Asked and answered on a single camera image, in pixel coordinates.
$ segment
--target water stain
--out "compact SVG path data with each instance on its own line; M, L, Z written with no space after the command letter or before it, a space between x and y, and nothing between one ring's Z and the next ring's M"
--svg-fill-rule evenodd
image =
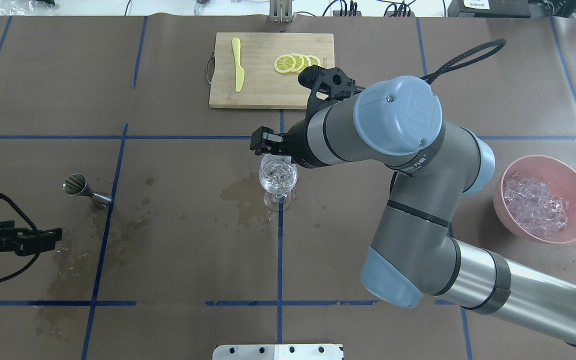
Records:
M96 274L96 258L82 243L94 243L95 238L101 243L106 217L103 214L87 214L85 221L92 221L95 234L90 235L90 241L78 241L71 237L68 228L63 229L62 240L57 242L52 260L57 267L57 274L46 291L52 300L87 301L90 300L90 284ZM62 339L65 333L72 329L62 325L64 319L75 319L78 307L39 306L37 307L36 334Z
M235 205L239 212L237 224L249 228L254 220L268 224L263 221L267 215L264 194L265 191L259 184L259 174L251 171L249 177L237 180L222 190L221 199L237 202Z
M151 225L151 222L153 221L153 219L155 219L157 215L150 217L150 218L142 218L142 219L138 219L137 221L128 221L128 223L126 223L126 227L129 228L130 230L138 230L143 228L144 226L149 226Z

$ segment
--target yellow plastic knife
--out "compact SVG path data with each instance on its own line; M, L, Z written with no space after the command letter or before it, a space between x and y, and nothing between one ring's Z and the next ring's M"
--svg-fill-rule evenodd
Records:
M242 91L246 72L242 68L242 41L240 38L232 38L232 53L235 55L235 91Z

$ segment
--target wooden cutting board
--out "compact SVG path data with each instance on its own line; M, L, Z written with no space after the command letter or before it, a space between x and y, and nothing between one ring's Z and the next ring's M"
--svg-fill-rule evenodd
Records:
M240 92L235 92L235 37L241 40L241 66L246 71ZM277 57L291 53L314 55L324 68L335 67L333 34L217 32L208 104L229 109L306 109L310 89L299 85L297 73L278 73L274 68Z

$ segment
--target metal jigger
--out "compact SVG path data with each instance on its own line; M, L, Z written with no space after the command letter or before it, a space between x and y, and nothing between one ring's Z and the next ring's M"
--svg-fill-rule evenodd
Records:
M106 209L113 199L105 193L96 193L90 189L86 177L73 173L63 182L63 191L69 196L87 196L98 209Z

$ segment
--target blue joint cap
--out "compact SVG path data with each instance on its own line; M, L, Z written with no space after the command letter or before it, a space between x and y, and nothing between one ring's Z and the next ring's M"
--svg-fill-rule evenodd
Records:
M373 295L402 308L414 308L424 294L374 248L361 271L361 284Z
M435 141L442 128L442 106L429 84L406 75L368 86L357 97L352 118L373 150L402 156Z
M472 195L478 193L492 179L492 174L495 172L495 153L492 152L489 144L478 138L472 131L465 127L462 129L472 135L479 149L479 173L475 182L462 193L462 195Z

